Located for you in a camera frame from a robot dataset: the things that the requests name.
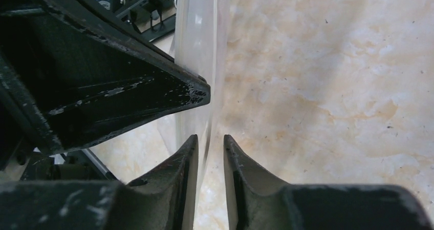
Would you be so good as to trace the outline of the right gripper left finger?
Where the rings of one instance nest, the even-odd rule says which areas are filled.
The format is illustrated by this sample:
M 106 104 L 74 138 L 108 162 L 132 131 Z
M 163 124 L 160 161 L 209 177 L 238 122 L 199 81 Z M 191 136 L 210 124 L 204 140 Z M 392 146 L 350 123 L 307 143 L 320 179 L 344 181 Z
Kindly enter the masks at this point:
M 192 229 L 198 137 L 123 184 L 117 180 L 20 181 L 1 185 L 1 229 Z

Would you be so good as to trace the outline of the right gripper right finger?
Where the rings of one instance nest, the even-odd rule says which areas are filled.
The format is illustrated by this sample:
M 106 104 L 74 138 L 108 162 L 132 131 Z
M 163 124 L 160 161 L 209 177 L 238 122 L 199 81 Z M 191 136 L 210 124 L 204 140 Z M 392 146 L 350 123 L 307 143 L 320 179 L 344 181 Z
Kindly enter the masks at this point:
M 387 184 L 290 184 L 224 136 L 230 229 L 433 229 L 419 201 Z

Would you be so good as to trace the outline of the clear zip top bag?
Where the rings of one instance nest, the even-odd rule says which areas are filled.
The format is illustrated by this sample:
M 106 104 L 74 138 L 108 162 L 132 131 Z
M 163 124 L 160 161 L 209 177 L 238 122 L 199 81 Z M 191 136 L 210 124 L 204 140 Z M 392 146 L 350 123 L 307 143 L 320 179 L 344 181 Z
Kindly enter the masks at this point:
M 198 176 L 193 210 L 198 208 L 211 139 L 222 107 L 224 68 L 231 0 L 177 0 L 175 34 L 170 54 L 175 63 L 210 85 L 210 103 L 158 120 L 157 128 L 169 154 L 188 136 L 198 136 Z

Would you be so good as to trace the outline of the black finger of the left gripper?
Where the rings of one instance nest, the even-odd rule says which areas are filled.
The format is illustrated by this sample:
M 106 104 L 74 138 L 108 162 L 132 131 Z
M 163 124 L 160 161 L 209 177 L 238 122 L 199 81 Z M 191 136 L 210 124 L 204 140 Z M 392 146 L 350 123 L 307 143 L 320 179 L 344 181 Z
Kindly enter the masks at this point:
M 1 138 L 85 149 L 210 103 L 200 76 L 96 0 L 1 0 Z

